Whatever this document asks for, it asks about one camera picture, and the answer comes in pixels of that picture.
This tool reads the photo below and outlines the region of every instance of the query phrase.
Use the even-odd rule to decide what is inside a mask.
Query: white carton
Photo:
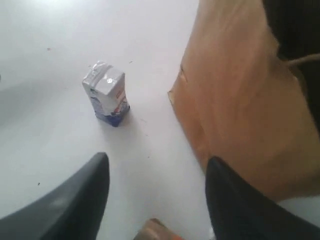
[[[125,73],[98,61],[85,76],[82,85],[96,117],[118,127],[130,110],[125,91]]]

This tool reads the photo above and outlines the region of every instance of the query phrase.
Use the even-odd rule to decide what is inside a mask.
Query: white table surface
[[[111,185],[98,240],[131,240],[154,217],[186,240],[208,239],[205,178],[167,97],[197,5],[0,1],[0,218],[103,151]],[[98,60],[126,72],[131,111],[119,128],[96,119],[81,85]],[[284,206],[320,226],[319,203]]]

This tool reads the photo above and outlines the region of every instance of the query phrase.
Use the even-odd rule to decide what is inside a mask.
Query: milk carton
[[[82,84],[96,117],[118,127],[130,109],[125,92],[125,73],[98,61]]]

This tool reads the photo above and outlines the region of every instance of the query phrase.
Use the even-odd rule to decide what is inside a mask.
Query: white floor
[[[111,185],[98,240],[130,240],[153,217],[186,240],[209,238],[204,175],[167,97],[197,4],[0,2],[0,218],[103,151]],[[131,113],[119,128],[96,119],[81,85],[97,60],[126,72]],[[319,198],[284,205],[320,226]]]

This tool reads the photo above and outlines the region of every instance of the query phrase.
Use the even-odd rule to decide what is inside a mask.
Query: brown paper bag
[[[133,240],[183,240],[158,219],[150,219]]]
[[[200,0],[169,92],[205,170],[226,161],[275,201],[320,193],[320,141],[260,0]]]

